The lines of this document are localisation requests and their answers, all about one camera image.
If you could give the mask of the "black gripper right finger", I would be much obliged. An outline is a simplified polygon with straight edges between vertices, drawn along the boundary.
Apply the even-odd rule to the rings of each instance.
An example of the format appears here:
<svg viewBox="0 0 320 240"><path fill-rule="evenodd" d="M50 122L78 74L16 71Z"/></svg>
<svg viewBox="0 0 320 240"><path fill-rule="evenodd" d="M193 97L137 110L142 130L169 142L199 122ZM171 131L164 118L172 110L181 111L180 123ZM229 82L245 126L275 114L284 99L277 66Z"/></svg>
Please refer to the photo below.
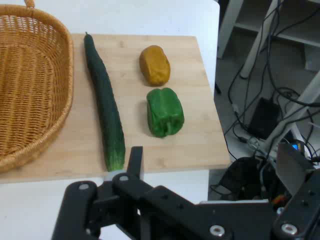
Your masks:
<svg viewBox="0 0 320 240"><path fill-rule="evenodd" d="M288 143L278 146L276 174L291 194L272 226L277 240L320 238L320 170Z"/></svg>

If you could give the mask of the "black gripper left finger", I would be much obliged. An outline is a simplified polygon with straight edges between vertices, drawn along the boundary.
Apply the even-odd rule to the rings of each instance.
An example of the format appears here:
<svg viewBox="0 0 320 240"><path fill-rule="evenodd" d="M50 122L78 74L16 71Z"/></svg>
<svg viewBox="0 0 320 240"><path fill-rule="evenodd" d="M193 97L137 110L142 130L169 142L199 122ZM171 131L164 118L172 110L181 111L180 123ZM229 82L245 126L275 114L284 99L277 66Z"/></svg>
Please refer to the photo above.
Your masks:
<svg viewBox="0 0 320 240"><path fill-rule="evenodd" d="M164 186L141 179L143 148L131 149L127 170L96 185L70 184L53 230L54 240L97 240L101 229L117 226L133 240L231 240L229 224L214 220L206 205L196 205Z"/></svg>

